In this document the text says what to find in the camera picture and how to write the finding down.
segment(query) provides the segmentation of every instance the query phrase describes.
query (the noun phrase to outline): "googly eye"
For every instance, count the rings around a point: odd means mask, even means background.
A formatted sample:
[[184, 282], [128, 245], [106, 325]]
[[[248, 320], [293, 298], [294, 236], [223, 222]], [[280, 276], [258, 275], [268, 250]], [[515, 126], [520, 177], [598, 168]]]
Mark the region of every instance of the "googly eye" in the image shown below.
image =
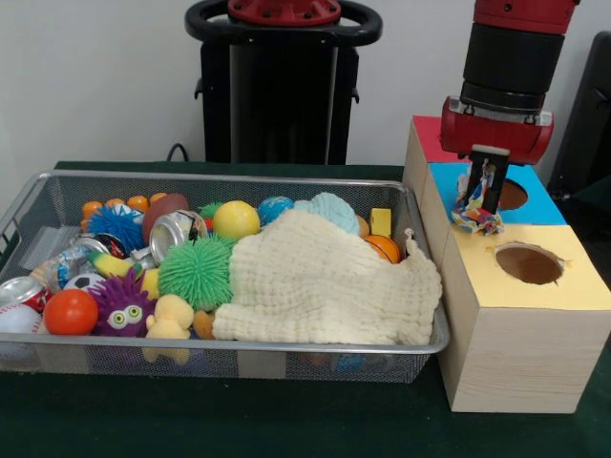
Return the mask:
[[126, 307], [123, 312], [125, 312], [127, 321], [131, 324], [139, 323], [139, 321], [142, 319], [142, 309], [137, 305], [130, 305]]
[[116, 310], [111, 313], [110, 317], [108, 317], [107, 323], [113, 329], [123, 329], [125, 326], [127, 326], [125, 314], [121, 310]]

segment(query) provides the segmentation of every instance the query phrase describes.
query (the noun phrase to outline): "black cable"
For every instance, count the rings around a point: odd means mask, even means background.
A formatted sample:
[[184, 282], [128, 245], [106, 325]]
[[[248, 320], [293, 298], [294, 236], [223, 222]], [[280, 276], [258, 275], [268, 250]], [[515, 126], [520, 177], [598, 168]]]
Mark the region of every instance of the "black cable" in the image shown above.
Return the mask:
[[180, 143], [175, 143], [172, 148], [170, 148], [170, 153], [168, 153], [168, 157], [165, 159], [167, 162], [170, 162], [172, 160], [172, 157], [174, 157], [174, 152], [176, 150], [180, 150], [182, 152], [182, 157], [184, 158], [185, 162], [189, 162], [189, 154], [187, 153], [187, 150], [184, 149], [184, 146], [182, 146]]

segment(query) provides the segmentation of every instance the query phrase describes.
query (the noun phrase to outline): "green spiky ball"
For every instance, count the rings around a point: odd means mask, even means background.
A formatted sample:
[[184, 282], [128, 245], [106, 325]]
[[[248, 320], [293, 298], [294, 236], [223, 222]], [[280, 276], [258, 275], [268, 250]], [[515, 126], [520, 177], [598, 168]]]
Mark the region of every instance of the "green spiky ball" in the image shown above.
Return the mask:
[[231, 301], [229, 258], [234, 242], [212, 236], [170, 248], [159, 268], [159, 291], [175, 294], [194, 310], [211, 312]]
[[222, 202], [213, 202], [200, 207], [200, 216], [204, 219], [213, 218], [217, 210], [222, 206]]

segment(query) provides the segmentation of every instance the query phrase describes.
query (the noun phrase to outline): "red robot part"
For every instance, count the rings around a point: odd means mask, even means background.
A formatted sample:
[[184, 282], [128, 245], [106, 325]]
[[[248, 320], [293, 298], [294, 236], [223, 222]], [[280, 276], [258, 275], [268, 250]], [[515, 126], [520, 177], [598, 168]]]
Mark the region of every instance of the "red robot part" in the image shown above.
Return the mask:
[[474, 145], [509, 150], [512, 164], [535, 165], [547, 149], [554, 121], [549, 126], [496, 121], [450, 109], [448, 97], [443, 106], [441, 147], [462, 156], [469, 156]]
[[477, 24], [564, 35], [580, 0], [477, 0]]
[[337, 0], [229, 0], [231, 17], [270, 27], [312, 27], [339, 21]]

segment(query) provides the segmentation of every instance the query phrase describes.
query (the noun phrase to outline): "yellow plush duck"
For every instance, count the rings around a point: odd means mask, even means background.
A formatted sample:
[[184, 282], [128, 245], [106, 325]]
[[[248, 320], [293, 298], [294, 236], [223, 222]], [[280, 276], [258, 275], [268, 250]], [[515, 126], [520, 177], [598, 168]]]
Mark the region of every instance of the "yellow plush duck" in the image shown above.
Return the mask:
[[[146, 319], [147, 339], [189, 339], [189, 327], [193, 324], [191, 305], [174, 295], [161, 297], [155, 307], [155, 315]], [[167, 356], [177, 364], [189, 360], [188, 348], [142, 348], [144, 359], [154, 363], [159, 356]]]

